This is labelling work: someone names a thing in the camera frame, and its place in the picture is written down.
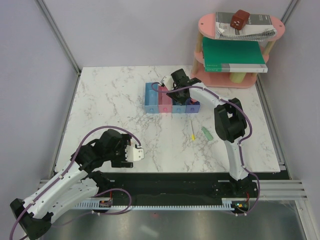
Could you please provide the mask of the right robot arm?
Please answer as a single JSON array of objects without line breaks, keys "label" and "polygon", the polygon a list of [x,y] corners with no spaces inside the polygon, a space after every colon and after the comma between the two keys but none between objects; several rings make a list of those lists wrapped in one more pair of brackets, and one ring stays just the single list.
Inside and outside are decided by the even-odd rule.
[{"label": "right robot arm", "polygon": [[176,102],[184,104],[188,99],[195,100],[213,109],[215,132],[225,144],[229,174],[235,179],[229,184],[229,191],[235,197],[242,196],[247,191],[243,179],[249,175],[244,162],[242,142],[247,139],[247,127],[248,136],[251,136],[252,125],[243,112],[240,100],[221,97],[209,90],[198,78],[189,78],[182,68],[165,76],[161,82],[169,90],[167,95]]}]

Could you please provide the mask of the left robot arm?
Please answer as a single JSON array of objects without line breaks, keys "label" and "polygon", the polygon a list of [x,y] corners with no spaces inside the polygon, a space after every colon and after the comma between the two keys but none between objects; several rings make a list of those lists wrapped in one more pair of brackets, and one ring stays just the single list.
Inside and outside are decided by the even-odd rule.
[{"label": "left robot arm", "polygon": [[71,159],[71,162],[67,165],[67,167],[63,170],[63,172],[57,174],[57,177],[53,177],[53,182],[50,183],[50,185],[48,185],[46,188],[44,188],[40,193],[36,194],[34,193],[33,195],[29,196],[32,197],[30,200],[27,200],[28,205],[24,208],[24,210],[16,217],[16,220],[11,228],[10,234],[9,234],[9,239],[12,240],[13,239],[13,235],[14,232],[16,230],[16,227],[19,223],[19,221],[21,220],[21,218],[23,217],[23,215],[29,210],[29,208],[33,205],[36,204],[36,202],[47,192],[49,191],[51,188],[53,188],[57,183],[63,181],[63,183],[67,183],[69,180],[64,181],[65,175],[68,174],[70,171],[70,168],[72,167],[73,163],[75,162],[75,159],[81,149],[81,146],[83,145],[83,143],[85,142],[85,140],[94,132],[98,131],[98,130],[102,130],[102,129],[115,129],[115,130],[120,130],[128,135],[130,135],[132,138],[134,138],[138,145],[141,146],[141,142],[140,140],[131,132],[129,132],[128,130],[125,130],[121,127],[117,127],[117,126],[112,126],[112,125],[105,125],[105,126],[100,126],[97,127],[93,130],[91,130],[89,133],[87,133],[85,135],[85,137],[81,140],[81,142],[79,143],[79,146],[77,147],[75,154],[73,156],[73,158]]}]

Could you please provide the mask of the green highlighter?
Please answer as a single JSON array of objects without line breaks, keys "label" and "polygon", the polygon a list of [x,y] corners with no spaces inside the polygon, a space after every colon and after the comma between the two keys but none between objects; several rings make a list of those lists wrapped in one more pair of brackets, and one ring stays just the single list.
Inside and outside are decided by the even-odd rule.
[{"label": "green highlighter", "polygon": [[201,130],[208,141],[213,140],[213,136],[211,135],[210,131],[206,127],[203,126]]}]

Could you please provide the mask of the pink drawer bin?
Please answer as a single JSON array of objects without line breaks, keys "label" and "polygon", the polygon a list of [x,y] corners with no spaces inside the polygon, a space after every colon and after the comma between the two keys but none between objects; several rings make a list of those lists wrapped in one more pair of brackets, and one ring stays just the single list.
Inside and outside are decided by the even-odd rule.
[{"label": "pink drawer bin", "polygon": [[160,113],[171,113],[173,102],[172,99],[165,93],[168,89],[164,86],[158,87],[158,111]]}]

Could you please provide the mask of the pink cap glue bottle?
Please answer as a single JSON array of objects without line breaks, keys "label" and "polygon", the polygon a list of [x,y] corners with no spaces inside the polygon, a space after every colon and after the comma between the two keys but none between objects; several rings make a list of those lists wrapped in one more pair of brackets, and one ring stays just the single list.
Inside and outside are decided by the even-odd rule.
[{"label": "pink cap glue bottle", "polygon": [[190,99],[190,103],[191,103],[192,105],[196,104],[196,102],[197,102],[197,101],[196,101],[195,99],[192,99],[192,98]]}]

